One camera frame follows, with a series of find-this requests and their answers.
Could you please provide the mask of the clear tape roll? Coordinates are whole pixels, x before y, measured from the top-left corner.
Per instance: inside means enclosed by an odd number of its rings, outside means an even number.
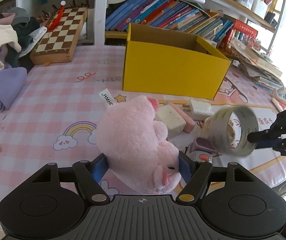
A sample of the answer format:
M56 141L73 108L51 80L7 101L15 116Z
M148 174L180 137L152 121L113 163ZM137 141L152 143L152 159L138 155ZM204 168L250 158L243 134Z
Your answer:
M247 136L259 130L254 111L247 106L232 106L217 110L205 119L200 136L209 139L220 154L247 157L256 148Z

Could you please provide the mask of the purple cloth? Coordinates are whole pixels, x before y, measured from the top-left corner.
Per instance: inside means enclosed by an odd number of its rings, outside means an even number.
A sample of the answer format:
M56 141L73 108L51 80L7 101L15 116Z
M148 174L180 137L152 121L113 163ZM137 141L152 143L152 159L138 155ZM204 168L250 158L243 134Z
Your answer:
M23 67L9 68L0 71L0 112L10 108L27 78Z

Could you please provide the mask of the red book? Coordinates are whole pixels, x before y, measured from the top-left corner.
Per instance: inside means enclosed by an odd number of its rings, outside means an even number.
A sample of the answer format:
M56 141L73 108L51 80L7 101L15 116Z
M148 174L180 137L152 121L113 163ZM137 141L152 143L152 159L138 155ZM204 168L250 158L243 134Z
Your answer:
M233 26L227 31L222 42L220 42L220 48L225 50L227 48L227 44L234 37L240 41L256 40L258 34L256 29L253 29L253 27L241 22L240 20L233 20L232 22Z

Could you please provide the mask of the pink checkered tablecloth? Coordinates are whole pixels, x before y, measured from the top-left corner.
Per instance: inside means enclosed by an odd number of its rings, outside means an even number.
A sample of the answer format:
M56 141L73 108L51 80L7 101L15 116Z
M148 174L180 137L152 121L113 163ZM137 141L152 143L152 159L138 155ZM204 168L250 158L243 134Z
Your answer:
M125 47L78 46L70 63L35 66L9 110L0 113L0 201L46 163L71 166L93 160L100 151L95 144L95 125L106 109L99 92L108 89L117 102L139 95L160 101L189 97L122 91ZM259 130L269 128L277 110L270 92L254 86L243 73L230 67L214 101L213 109L247 103L257 116ZM72 147L59 139L75 139ZM237 160L270 187L286 181L286 157L272 149L255 150Z

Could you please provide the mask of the white sponge block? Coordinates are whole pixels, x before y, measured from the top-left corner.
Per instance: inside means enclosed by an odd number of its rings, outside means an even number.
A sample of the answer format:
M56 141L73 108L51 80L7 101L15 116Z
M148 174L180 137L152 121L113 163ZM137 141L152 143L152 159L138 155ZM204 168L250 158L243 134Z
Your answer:
M161 121L166 125L168 130L168 139L179 135L186 126L186 121L171 105L160 107L156 111L155 120Z

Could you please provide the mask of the white charger plug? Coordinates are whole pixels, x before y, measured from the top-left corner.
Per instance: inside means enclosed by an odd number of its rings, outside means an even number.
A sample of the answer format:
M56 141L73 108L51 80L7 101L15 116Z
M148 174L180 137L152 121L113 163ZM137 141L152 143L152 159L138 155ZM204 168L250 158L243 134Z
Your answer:
M214 110L208 102L190 99L187 105L183 105L183 111L193 120L205 120L214 115Z

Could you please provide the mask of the row of books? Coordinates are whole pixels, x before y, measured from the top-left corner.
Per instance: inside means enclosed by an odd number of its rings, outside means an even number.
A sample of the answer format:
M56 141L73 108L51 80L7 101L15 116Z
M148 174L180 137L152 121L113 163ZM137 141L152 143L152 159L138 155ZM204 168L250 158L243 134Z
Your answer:
M198 35L215 44L234 27L222 13L182 0L124 0L108 5L106 38L126 38L130 24Z

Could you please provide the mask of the white cream tube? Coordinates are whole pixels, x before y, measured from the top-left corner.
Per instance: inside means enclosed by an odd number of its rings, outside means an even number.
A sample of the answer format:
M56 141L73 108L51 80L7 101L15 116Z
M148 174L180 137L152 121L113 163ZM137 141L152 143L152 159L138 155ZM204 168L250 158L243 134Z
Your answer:
M275 98L271 98L271 102L274 104L274 106L277 108L279 112L284 111L283 105L278 100L276 100Z

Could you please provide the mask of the pink plush pig toy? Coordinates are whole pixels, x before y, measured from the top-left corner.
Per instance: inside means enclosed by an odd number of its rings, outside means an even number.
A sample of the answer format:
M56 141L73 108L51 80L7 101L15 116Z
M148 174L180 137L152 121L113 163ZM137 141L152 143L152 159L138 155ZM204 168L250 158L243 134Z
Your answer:
M109 168L141 194L166 194L181 180L179 150L155 120L159 103L144 95L107 108L97 124L96 144Z

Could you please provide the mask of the yellow cardboard box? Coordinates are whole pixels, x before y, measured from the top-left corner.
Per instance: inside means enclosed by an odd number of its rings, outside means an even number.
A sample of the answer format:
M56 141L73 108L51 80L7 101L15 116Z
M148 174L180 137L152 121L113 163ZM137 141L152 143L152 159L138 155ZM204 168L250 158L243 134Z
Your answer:
M122 88L212 100L229 66L230 60L200 36L130 24Z

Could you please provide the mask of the pink utility knife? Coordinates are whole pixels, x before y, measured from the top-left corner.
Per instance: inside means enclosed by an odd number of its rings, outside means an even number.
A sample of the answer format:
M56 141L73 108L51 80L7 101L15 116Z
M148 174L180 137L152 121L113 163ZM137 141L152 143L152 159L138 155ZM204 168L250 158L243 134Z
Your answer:
M170 105L183 118L186 123L184 127L184 131L186 133L191 133L194 130L195 121L189 115L187 115L180 107L169 101L165 102L164 105Z

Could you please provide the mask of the red tassel ornament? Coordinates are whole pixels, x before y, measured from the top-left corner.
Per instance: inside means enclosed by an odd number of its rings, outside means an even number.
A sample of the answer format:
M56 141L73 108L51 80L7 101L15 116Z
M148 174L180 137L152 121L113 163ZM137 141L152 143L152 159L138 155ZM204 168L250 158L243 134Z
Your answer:
M62 0L60 5L61 6L60 9L58 10L58 13L55 15L50 25L47 26L48 31L53 31L59 26L60 20L65 10L66 1Z

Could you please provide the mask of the purple kids smartwatch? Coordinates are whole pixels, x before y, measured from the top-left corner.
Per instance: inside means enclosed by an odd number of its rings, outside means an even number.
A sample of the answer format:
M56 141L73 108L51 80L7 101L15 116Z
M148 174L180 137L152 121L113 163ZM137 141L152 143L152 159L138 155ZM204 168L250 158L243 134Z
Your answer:
M189 144L186 155L192 161L207 161L211 163L216 152L215 146L209 139L196 137L193 142Z

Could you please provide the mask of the wooden chess board box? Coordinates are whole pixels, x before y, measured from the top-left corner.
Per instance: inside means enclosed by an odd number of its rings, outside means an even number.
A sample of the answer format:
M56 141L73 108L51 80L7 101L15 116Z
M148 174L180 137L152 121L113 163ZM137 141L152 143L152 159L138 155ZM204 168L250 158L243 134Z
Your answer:
M46 28L54 17L48 20ZM47 30L32 49L33 64L71 62L86 18L87 8L65 9L59 26L53 31Z

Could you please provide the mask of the pile of clothes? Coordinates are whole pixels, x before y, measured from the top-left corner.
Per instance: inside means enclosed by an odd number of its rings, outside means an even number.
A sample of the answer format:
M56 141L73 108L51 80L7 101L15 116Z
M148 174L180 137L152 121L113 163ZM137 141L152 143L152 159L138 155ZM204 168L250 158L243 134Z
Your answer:
M47 28L20 7L0 13L0 71L20 66Z

